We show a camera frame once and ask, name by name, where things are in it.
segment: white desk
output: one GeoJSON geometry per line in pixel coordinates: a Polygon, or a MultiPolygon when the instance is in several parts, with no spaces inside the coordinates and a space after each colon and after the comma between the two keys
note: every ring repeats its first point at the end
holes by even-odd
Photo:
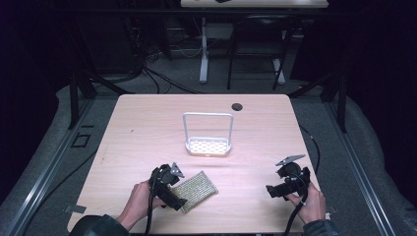
{"type": "MultiPolygon", "coordinates": [[[[181,6],[185,8],[326,8],[327,0],[230,0],[218,3],[215,0],[181,0],[181,6]]],[[[200,69],[200,83],[208,80],[209,56],[207,50],[207,24],[202,21],[202,66],[200,69]]],[[[275,70],[279,68],[279,61],[273,61],[275,70]]],[[[279,75],[278,83],[283,85],[283,74],[279,75]]]]}
{"type": "MultiPolygon", "coordinates": [[[[116,104],[68,229],[86,214],[116,217],[134,184],[155,167],[176,162],[185,178],[205,171],[218,190],[188,213],[159,207],[153,211],[152,234],[283,232],[294,206],[271,198],[266,185],[283,180],[275,164],[288,155],[306,154],[296,162],[313,173],[290,100],[279,94],[122,95],[116,104]],[[241,111],[231,108],[243,105],[241,111]],[[224,157],[191,156],[185,148],[184,112],[230,113],[234,117],[231,152],[224,157]]],[[[143,219],[131,232],[143,233],[143,219]]],[[[296,218],[292,231],[301,232],[296,218]]]]}

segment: gray carpet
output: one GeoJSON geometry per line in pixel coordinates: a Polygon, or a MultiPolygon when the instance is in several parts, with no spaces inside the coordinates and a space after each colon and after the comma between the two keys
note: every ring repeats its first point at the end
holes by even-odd
{"type": "MultiPolygon", "coordinates": [[[[155,62],[148,62],[148,66],[187,88],[205,93],[290,93],[298,89],[298,85],[305,84],[287,81],[285,86],[278,87],[276,91],[273,91],[271,89],[272,80],[269,79],[236,80],[232,83],[232,90],[227,90],[227,60],[223,56],[224,43],[218,41],[212,46],[209,56],[208,83],[205,85],[199,83],[201,55],[185,57],[181,53],[174,53],[172,61],[160,56],[155,62]]],[[[297,41],[295,41],[288,58],[289,63],[284,68],[286,78],[291,72],[291,62],[294,59],[297,45],[297,41]]],[[[161,93],[166,91],[168,93],[185,92],[171,87],[167,81],[158,78],[155,80],[159,84],[161,93]]],[[[156,93],[154,81],[146,75],[140,75],[136,79],[118,84],[118,86],[135,93],[156,93]]],[[[101,85],[96,85],[96,89],[99,96],[93,101],[89,112],[82,119],[79,129],[76,131],[81,136],[89,136],[89,141],[85,147],[68,147],[66,149],[63,161],[48,188],[48,192],[98,148],[117,96],[101,85]]],[[[333,105],[320,102],[318,99],[320,91],[320,88],[316,88],[302,98],[292,99],[292,104],[300,125],[305,127],[318,143],[321,153],[319,182],[326,194],[328,205],[333,205],[338,210],[331,216],[331,219],[335,222],[341,235],[381,235],[378,224],[368,207],[369,203],[366,202],[364,194],[352,174],[349,154],[342,138],[337,132],[337,127],[332,125],[333,105]]],[[[49,161],[54,158],[56,150],[65,139],[67,127],[70,124],[68,88],[62,89],[57,95],[60,98],[60,107],[50,130],[45,135],[21,180],[0,207],[0,235],[5,235],[8,229],[13,226],[13,220],[16,219],[16,215],[36,179],[49,161]]],[[[347,103],[346,127],[347,136],[375,187],[375,192],[387,213],[394,232],[396,235],[417,235],[417,231],[413,229],[412,225],[414,222],[412,220],[417,218],[415,211],[412,211],[413,207],[410,203],[396,191],[393,182],[384,172],[384,155],[378,138],[361,110],[350,99],[347,103]]],[[[310,137],[305,132],[302,133],[315,164],[318,161],[317,149],[310,137]]],[[[84,144],[82,139],[78,139],[78,143],[74,143],[74,145],[82,144],[84,144]]],[[[66,225],[70,214],[63,209],[77,201],[89,172],[91,161],[92,159],[50,195],[35,214],[25,235],[68,235],[66,225]]]]}

